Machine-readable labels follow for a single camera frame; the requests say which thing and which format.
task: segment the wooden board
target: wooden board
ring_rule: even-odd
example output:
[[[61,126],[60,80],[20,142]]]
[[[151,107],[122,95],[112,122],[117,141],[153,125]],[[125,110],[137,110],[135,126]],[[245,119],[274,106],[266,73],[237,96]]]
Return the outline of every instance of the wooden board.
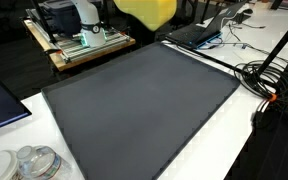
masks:
[[[42,33],[39,32],[34,25],[32,24],[32,22],[30,20],[25,20],[24,21],[25,26],[27,27],[27,29],[33,34],[33,36],[35,37],[35,39],[37,40],[37,42],[42,46],[43,50],[48,50],[51,49],[51,45],[49,42],[47,42],[45,40],[45,38],[43,37]],[[78,61],[73,61],[73,62],[69,62],[69,63],[65,63],[64,60],[62,59],[62,57],[60,55],[57,54],[51,54],[50,55],[50,59],[52,60],[52,62],[54,63],[54,65],[56,66],[56,68],[59,71],[64,71],[65,69],[69,69],[72,67],[75,67],[77,65],[83,64],[85,62],[88,62],[90,60],[99,58],[101,56],[104,56],[106,54],[110,54],[112,52],[118,51],[120,49],[126,48],[128,46],[131,46],[135,44],[135,39],[131,38],[129,42],[125,42],[121,45],[116,45],[114,47],[111,47],[109,49],[100,51],[96,54],[92,54],[90,56],[87,56],[81,60]]]

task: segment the wooden platform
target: wooden platform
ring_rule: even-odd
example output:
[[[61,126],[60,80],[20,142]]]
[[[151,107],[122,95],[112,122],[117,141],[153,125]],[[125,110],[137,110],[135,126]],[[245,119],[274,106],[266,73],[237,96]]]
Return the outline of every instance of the wooden platform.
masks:
[[[33,24],[33,22],[31,20],[24,20],[24,25],[31,32],[31,34],[35,37],[37,42],[42,46],[44,51],[54,48],[52,46],[52,44],[46,40],[43,33],[41,31],[39,31],[38,28],[35,27],[35,25]],[[109,53],[118,51],[120,49],[126,48],[128,46],[133,45],[133,44],[135,44],[135,39],[130,38],[129,41],[125,41],[123,43],[118,43],[118,44],[115,44],[114,46],[105,47],[102,49],[99,48],[98,50],[96,50],[95,52],[93,52],[89,55],[84,55],[84,57],[79,59],[79,60],[74,60],[74,61],[71,61],[68,63],[66,63],[63,56],[61,56],[59,54],[54,53],[54,54],[51,54],[49,56],[50,56],[50,59],[53,62],[53,64],[56,66],[56,68],[59,71],[64,71],[66,69],[69,69],[69,68],[75,67],[77,65],[83,64],[85,62],[99,58],[99,57],[104,56],[106,54],[109,54]]]

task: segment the plastic lid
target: plastic lid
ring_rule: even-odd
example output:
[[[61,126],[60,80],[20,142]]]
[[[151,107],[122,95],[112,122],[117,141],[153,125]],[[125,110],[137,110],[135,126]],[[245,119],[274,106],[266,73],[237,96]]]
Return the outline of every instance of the plastic lid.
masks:
[[[28,161],[36,155],[36,150],[32,146],[24,146],[17,152],[17,159],[21,162]]]
[[[0,151],[0,180],[9,180],[17,172],[16,152]]]

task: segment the cable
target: cable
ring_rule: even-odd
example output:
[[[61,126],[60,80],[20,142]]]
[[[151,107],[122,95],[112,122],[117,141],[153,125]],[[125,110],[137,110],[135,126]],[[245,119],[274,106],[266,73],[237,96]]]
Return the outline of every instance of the cable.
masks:
[[[234,75],[241,82],[241,85],[253,94],[266,99],[272,108],[277,111],[284,111],[285,106],[288,106],[288,72],[279,70],[278,68],[283,69],[283,67],[273,62],[272,64],[278,68],[269,66],[260,77],[257,70],[262,63],[263,61],[252,61],[247,64],[239,64],[236,67],[242,66],[242,72],[234,71]],[[272,83],[270,86],[276,92],[268,89],[267,83],[263,79],[268,79]],[[260,112],[263,111],[265,105],[266,103],[260,106]]]
[[[199,49],[197,49],[197,50],[210,50],[210,49],[214,49],[214,48],[216,48],[216,47],[219,47],[220,45],[222,45],[223,39],[220,38],[220,37],[218,37],[217,39],[219,39],[220,42],[217,43],[216,45],[212,45],[212,46],[210,46],[210,47],[208,47],[208,48],[199,48]]]
[[[224,18],[222,19],[222,21],[221,21],[221,29],[223,28],[223,23],[224,23],[224,20],[225,20],[225,19],[226,19],[226,20],[234,19],[234,18],[236,17],[236,15],[237,15],[237,12],[234,14],[233,17],[224,17]]]
[[[241,42],[241,39],[239,38],[239,37],[237,37],[237,35],[235,34],[235,33],[233,33],[233,31],[232,31],[232,28],[231,28],[231,25],[229,24],[228,25],[228,28],[230,29],[230,32],[231,32],[231,34],[239,41],[239,42]]]
[[[250,27],[250,28],[257,28],[257,29],[264,29],[266,28],[266,26],[251,26],[251,25],[248,25],[248,24],[245,24],[245,23],[242,23],[244,26],[247,26],[247,27]]]
[[[226,45],[226,44],[232,44],[232,45],[241,44],[241,45],[243,45],[243,48],[249,47],[249,48],[251,48],[251,49],[253,49],[253,50],[256,50],[256,51],[259,51],[259,52],[261,52],[261,53],[263,53],[263,54],[267,54],[267,55],[270,54],[269,52],[267,52],[267,51],[265,51],[265,50],[262,50],[262,49],[255,48],[254,46],[252,46],[252,45],[250,45],[250,44],[248,44],[248,43],[243,43],[243,42],[225,43],[225,42],[223,42],[223,43],[221,43],[221,44],[223,44],[223,45]],[[286,59],[284,59],[284,58],[281,58],[281,57],[279,57],[279,56],[276,56],[276,58],[278,58],[278,59],[280,59],[280,60],[288,63],[288,60],[286,60]]]
[[[235,33],[235,31],[236,31],[236,28],[234,27],[234,26],[231,26],[232,27],[232,32],[233,32],[233,34]],[[233,34],[231,33],[231,31],[229,32],[229,33],[227,33],[227,35],[226,35],[226,38],[224,39],[224,42],[223,43],[225,43],[225,42],[228,42],[232,37],[233,37]]]
[[[190,51],[188,51],[188,50],[186,50],[186,49],[184,49],[184,48],[182,48],[182,47],[180,47],[180,46],[178,46],[178,45],[176,45],[176,47],[177,47],[177,49],[182,50],[182,51],[185,51],[186,53],[191,54],[191,55],[193,55],[193,56],[202,57],[202,56],[199,56],[199,55],[197,55],[197,54],[193,54],[192,52],[190,52]]]

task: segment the machine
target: machine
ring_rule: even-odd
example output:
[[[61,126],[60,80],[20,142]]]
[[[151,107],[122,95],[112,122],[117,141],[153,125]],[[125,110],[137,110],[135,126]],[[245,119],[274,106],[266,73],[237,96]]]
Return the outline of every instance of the machine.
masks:
[[[101,27],[96,7],[87,0],[71,0],[81,18],[81,42],[83,46],[96,47],[105,44],[105,33]]]

